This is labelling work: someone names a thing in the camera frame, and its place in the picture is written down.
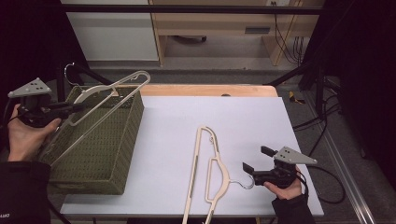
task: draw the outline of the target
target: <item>hanger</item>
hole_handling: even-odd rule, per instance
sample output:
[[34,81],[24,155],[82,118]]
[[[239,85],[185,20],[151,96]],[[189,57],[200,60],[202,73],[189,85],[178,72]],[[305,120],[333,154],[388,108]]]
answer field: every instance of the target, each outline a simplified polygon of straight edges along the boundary
[[[147,85],[150,81],[150,75],[146,71],[137,71],[127,77],[124,77],[120,79],[119,81],[114,82],[113,84],[110,85],[99,85],[99,86],[94,86],[91,87],[81,93],[81,95],[75,100],[75,104],[77,103],[82,103],[84,100],[86,100],[89,96],[99,92],[99,91],[107,91],[107,90],[112,90],[112,92],[98,105],[96,105],[94,108],[92,108],[87,114],[85,114],[82,118],[77,120],[76,122],[72,122],[72,118],[74,116],[69,117],[69,119],[62,124],[62,126],[59,128],[61,130],[67,125],[70,126],[76,126],[79,123],[81,123],[85,118],[87,118],[95,109],[97,109],[100,105],[102,105],[104,102],[106,102],[110,97],[117,95],[116,88],[120,86],[120,84],[128,81],[128,80],[135,80],[140,76],[145,76],[147,78],[146,81],[144,81],[142,84],[136,87],[131,93],[129,93],[127,96],[125,96],[121,101],[119,101],[116,105],[114,105],[112,108],[110,108],[99,120],[97,120],[84,134],[81,135],[80,138],[78,138],[67,150],[64,151],[64,153],[59,156],[50,166],[54,167],[65,155],[67,155],[78,143],[80,143],[85,137],[90,134],[98,125],[100,125],[108,116],[110,116],[116,109],[118,109],[121,105],[123,105],[129,98],[134,96],[142,87]],[[51,149],[50,146],[52,143],[56,140],[56,137],[54,137],[51,140],[51,143],[49,144],[48,148],[46,150],[43,150],[43,152],[40,155],[40,159],[44,157],[44,155],[48,154]]]
[[[254,186],[254,180],[252,179],[252,183],[249,186],[244,186],[240,182],[231,180],[230,179],[230,174],[228,173],[227,167],[224,165],[224,163],[220,159],[220,154],[219,154],[219,145],[218,145],[218,139],[216,137],[216,134],[213,132],[212,129],[206,127],[206,126],[201,126],[198,128],[197,131],[197,136],[196,136],[196,141],[195,141],[195,150],[194,150],[194,160],[192,164],[192,171],[191,171],[191,180],[190,180],[190,186],[189,186],[189,194],[187,196],[187,201],[186,201],[186,206],[184,209],[184,216],[183,216],[183,222],[182,224],[187,224],[187,220],[189,218],[189,212],[190,212],[190,207],[191,207],[191,200],[192,200],[192,190],[193,190],[193,185],[195,182],[195,174],[196,174],[196,167],[197,167],[197,162],[198,162],[198,157],[199,157],[199,150],[200,150],[200,145],[201,145],[201,136],[202,136],[202,131],[205,130],[210,133],[210,141],[213,144],[213,147],[215,149],[215,157],[209,159],[209,165],[207,169],[207,176],[206,176],[206,189],[205,189],[205,200],[210,203],[210,208],[209,212],[206,217],[205,224],[209,224],[213,214],[215,212],[216,205],[218,203],[218,200],[224,196],[224,194],[227,192],[227,189],[230,185],[230,183],[238,183],[242,188],[244,189],[252,189]],[[219,165],[219,168],[222,172],[222,183],[219,191],[216,193],[215,197],[213,199],[209,199],[209,187],[210,187],[210,179],[211,179],[211,174],[212,174],[212,163],[213,161],[216,161]]]

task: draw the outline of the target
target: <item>table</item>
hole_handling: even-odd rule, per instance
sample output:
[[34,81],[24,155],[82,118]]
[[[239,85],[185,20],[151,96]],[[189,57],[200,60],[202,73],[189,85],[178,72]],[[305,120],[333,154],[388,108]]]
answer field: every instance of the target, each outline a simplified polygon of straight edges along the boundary
[[[249,91],[255,96],[219,97],[223,93],[246,95]],[[197,96],[205,94],[217,96]],[[72,217],[182,217],[190,184],[195,135],[202,124],[216,133],[221,160],[231,179],[246,185],[250,179],[242,170],[242,161],[257,170],[270,170],[274,166],[272,158],[260,153],[260,146],[277,150],[288,146],[299,150],[285,106],[272,87],[147,85],[142,95],[145,112],[124,194],[68,195],[61,209],[63,214]],[[204,134],[191,217],[205,217],[210,205],[204,196],[207,163],[214,154],[208,140],[209,135]],[[314,216],[322,216],[309,173],[305,166],[299,167],[310,189],[310,209]],[[209,196],[217,192],[221,178],[219,169],[214,169]],[[247,190],[231,184],[219,200],[214,217],[273,216],[271,201],[274,198],[260,186]]]

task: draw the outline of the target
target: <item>green basket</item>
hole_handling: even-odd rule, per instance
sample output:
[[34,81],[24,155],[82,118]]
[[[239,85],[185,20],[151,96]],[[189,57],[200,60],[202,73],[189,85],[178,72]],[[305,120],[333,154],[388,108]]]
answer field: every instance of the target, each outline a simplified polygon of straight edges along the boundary
[[[135,87],[117,88],[119,96],[112,96],[77,126],[64,127],[41,161],[52,164],[99,118],[134,89]],[[81,88],[74,88],[67,101],[74,102],[80,93]],[[73,121],[81,118],[108,95],[108,91],[97,92],[87,98],[84,101],[86,109],[78,112]],[[122,194],[143,110],[138,91],[52,168],[49,193]]]

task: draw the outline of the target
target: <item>hanger hook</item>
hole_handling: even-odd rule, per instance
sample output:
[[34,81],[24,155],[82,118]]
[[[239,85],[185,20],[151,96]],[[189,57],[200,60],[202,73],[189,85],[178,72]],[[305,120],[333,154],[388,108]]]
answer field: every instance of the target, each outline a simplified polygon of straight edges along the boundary
[[237,180],[230,180],[230,183],[236,183],[239,184],[243,189],[253,189],[254,187],[254,179],[253,176],[249,175],[250,179],[251,179],[251,184],[249,186],[243,185],[241,182],[237,181]]
[[67,78],[67,67],[68,67],[68,66],[74,66],[74,63],[69,63],[69,64],[67,64],[67,65],[64,67],[64,79],[66,79],[66,81],[67,81],[70,85],[77,86],[77,87],[79,87],[79,88],[83,91],[83,89],[78,85],[78,83],[73,83],[73,82],[71,82],[71,81],[69,80],[69,78]]

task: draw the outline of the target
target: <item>hand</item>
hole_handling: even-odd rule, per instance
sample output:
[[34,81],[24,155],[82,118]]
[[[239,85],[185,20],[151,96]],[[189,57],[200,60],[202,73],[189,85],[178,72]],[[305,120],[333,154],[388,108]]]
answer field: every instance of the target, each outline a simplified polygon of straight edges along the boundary
[[[300,176],[300,169],[296,166],[297,174]],[[271,192],[276,194],[276,196],[279,199],[286,199],[290,200],[293,199],[297,196],[300,196],[302,193],[302,188],[301,188],[301,181],[296,178],[290,186],[288,186],[286,189],[280,189],[276,185],[270,183],[270,182],[264,182],[264,186],[268,188]]]
[[[14,106],[12,118],[18,116],[19,106]],[[55,132],[60,123],[61,119],[55,119],[44,128],[32,128],[19,119],[10,121],[8,123],[10,147],[8,161],[31,161],[49,134]]]

